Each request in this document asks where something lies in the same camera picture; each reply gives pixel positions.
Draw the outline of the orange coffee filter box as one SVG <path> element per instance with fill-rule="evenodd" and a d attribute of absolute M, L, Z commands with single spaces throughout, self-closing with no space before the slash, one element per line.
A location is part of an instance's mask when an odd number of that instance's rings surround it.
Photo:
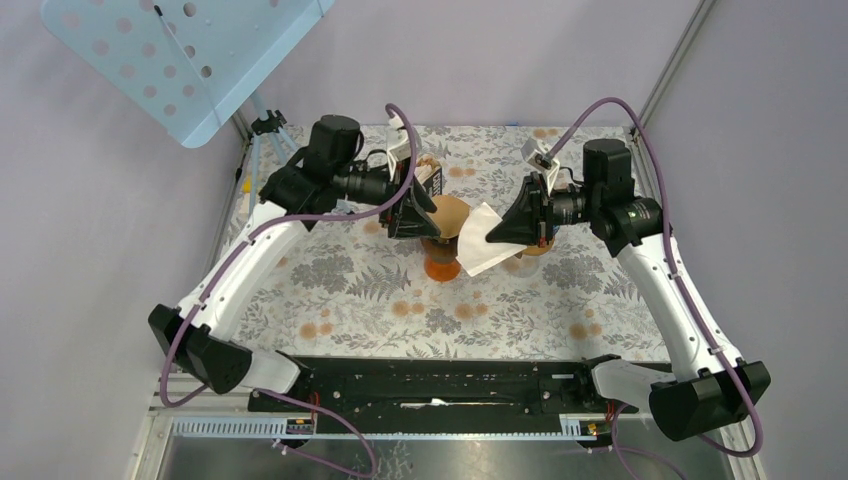
<path fill-rule="evenodd" d="M 443 167 L 436 157 L 431 154 L 421 155 L 416 162 L 415 175 L 429 196 L 443 194 Z"/>

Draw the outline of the white paper coffee filter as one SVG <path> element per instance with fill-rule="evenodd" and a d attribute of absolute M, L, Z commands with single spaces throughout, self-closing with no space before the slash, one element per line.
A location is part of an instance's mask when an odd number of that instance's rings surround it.
<path fill-rule="evenodd" d="M 457 242 L 457 261 L 468 276 L 475 277 L 525 249 L 520 244 L 486 240 L 501 221 L 502 217 L 485 202 L 471 210 Z"/>

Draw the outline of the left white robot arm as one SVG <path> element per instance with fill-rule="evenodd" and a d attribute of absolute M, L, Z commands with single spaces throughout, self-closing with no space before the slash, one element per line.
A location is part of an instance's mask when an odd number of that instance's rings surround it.
<path fill-rule="evenodd" d="M 359 154 L 360 124 L 324 115 L 306 146 L 271 174 L 236 240 L 200 284 L 174 307 L 157 305 L 148 324 L 165 355 L 160 394 L 177 366 L 201 389 L 225 394 L 238 386 L 270 390 L 288 411 L 309 401 L 310 385 L 281 353 L 254 352 L 233 336 L 249 301 L 285 254 L 319 223 L 378 218 L 389 237 L 437 237 L 437 208 L 415 177 L 420 141 L 412 123 L 386 105 L 387 163 L 371 167 Z"/>

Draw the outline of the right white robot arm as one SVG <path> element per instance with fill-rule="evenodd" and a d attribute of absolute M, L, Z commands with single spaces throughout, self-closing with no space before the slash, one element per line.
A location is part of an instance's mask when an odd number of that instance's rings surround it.
<path fill-rule="evenodd" d="M 650 414 L 673 441 L 751 418 L 771 383 L 761 361 L 749 362 L 723 333 L 688 278 L 660 204 L 637 195 L 631 151 L 616 139 L 582 148 L 583 177 L 559 188 L 562 171 L 549 148 L 529 138 L 521 148 L 534 167 L 486 241 L 548 247 L 562 226 L 589 225 L 645 301 L 669 353 L 668 373 L 615 355 L 585 361 L 575 402 L 597 412 L 611 400 Z"/>

